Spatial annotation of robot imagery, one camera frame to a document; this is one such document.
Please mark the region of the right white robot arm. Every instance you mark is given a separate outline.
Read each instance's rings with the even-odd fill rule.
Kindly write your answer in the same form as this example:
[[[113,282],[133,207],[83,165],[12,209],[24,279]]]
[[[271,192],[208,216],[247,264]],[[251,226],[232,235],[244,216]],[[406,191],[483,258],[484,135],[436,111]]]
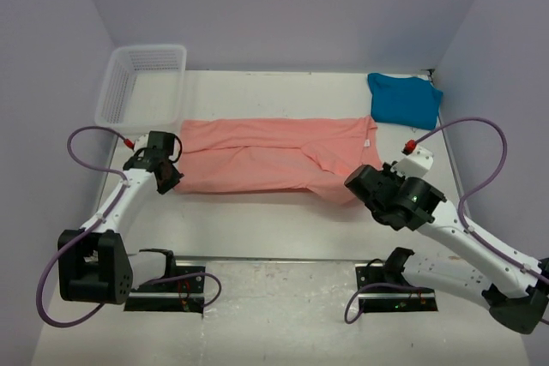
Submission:
[[[380,288],[419,294],[442,291],[486,309],[509,330],[531,334],[548,307],[548,261],[524,255],[492,237],[420,177],[402,177],[389,164],[362,165],[345,181],[372,218],[407,228],[449,249],[456,259],[433,260],[396,248],[383,264]]]

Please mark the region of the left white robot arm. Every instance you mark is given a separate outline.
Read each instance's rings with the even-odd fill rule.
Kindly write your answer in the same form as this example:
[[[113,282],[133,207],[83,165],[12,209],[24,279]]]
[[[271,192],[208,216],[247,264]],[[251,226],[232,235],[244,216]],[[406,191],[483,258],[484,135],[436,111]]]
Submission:
[[[176,166],[181,140],[173,133],[151,131],[130,143],[115,189],[81,228],[64,231],[57,260],[61,298],[85,303],[122,304],[131,290],[149,282],[159,291],[178,281],[173,252],[140,249],[130,254],[124,238],[148,197],[174,189],[184,174]]]

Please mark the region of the pink t shirt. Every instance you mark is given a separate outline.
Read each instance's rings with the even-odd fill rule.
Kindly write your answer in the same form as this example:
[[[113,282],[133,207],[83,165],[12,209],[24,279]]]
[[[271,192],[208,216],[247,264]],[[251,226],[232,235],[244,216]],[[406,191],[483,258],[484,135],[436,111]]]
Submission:
[[[345,205],[354,199],[347,177],[361,165],[382,165],[369,116],[187,120],[180,138],[181,193],[309,191]]]

